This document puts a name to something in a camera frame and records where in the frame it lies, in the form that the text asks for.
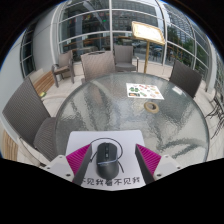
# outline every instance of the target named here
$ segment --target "gray chair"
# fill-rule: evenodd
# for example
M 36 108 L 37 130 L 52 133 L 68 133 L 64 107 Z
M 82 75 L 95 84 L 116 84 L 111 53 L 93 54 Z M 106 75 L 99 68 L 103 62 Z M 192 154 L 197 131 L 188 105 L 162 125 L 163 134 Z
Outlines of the gray chair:
M 114 45 L 114 55 L 116 71 L 138 71 L 139 58 L 137 66 L 132 64 L 133 46 Z
M 187 92 L 192 98 L 195 97 L 201 84 L 202 76 L 197 71 L 175 60 L 170 82 Z
M 116 72 L 112 51 L 95 51 L 83 54 L 81 61 L 85 76 L 85 80 L 82 82 Z
M 3 115 L 15 132 L 49 161 L 56 152 L 54 134 L 56 118 L 51 117 L 27 77 L 11 96 Z
M 57 80 L 57 75 L 61 74 L 63 78 L 63 73 L 65 72 L 70 72 L 71 74 L 71 81 L 74 83 L 74 69 L 73 69 L 73 53 L 72 50 L 67 51 L 66 53 L 59 54 L 59 59 L 58 59 L 59 64 L 53 64 L 51 67 L 52 74 L 54 76 L 54 82 L 55 85 L 58 87 L 58 80 Z

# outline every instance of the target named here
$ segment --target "white paper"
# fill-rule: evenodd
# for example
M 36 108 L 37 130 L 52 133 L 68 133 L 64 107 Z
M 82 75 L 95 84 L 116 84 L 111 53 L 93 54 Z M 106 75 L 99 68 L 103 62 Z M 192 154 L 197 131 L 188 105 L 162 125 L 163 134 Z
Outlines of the white paper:
M 102 179 L 96 172 L 96 155 L 93 158 L 92 163 L 89 163 L 83 183 L 84 188 L 102 189 L 102 190 L 123 190 L 131 188 L 139 188 L 145 185 L 137 157 L 135 155 L 136 144 L 145 146 L 143 136 L 140 130 L 128 130 L 128 131 L 104 131 L 104 132 L 71 132 L 67 145 L 66 155 L 80 149 L 83 146 L 90 144 L 92 141 L 92 156 L 97 151 L 99 144 L 103 142 L 110 142 L 117 146 L 118 157 L 121 154 L 121 147 L 116 141 L 120 143 L 123 148 L 123 154 L 118 160 L 123 167 L 124 173 L 119 166 L 118 175 L 112 179 L 112 186 L 107 186 L 106 180 Z
M 126 83 L 128 97 L 164 100 L 157 86 Z

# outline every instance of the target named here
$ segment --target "computer mouse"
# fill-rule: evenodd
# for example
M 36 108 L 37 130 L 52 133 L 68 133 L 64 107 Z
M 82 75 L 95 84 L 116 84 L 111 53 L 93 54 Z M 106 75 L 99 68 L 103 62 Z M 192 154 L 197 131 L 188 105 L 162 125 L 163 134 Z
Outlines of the computer mouse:
M 98 145 L 96 166 L 98 175 L 103 179 L 112 180 L 118 175 L 117 147 L 114 144 L 104 142 Z

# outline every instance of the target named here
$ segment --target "white pillar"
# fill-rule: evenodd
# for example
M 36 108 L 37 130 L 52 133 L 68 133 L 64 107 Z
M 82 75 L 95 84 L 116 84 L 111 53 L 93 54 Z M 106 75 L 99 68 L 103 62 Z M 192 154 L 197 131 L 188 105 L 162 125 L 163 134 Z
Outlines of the white pillar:
M 216 74 L 217 74 L 217 61 L 216 61 L 216 52 L 214 45 L 208 39 L 208 45 L 210 49 L 209 53 L 209 68 L 206 79 L 206 92 L 212 93 L 212 90 L 215 86 Z

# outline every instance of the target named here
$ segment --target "round glass table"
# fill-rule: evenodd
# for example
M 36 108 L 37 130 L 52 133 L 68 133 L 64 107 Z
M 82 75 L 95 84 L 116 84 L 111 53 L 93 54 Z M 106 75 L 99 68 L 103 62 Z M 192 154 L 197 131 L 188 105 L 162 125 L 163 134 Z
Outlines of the round glass table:
M 131 98 L 126 83 L 155 85 L 164 100 Z M 169 154 L 182 167 L 205 162 L 209 132 L 204 116 L 185 92 L 157 76 L 143 73 L 112 73 L 78 87 L 64 101 L 57 114 L 55 141 L 59 154 L 65 155 L 72 131 L 140 130 L 145 147 Z M 146 102 L 158 105 L 151 113 Z

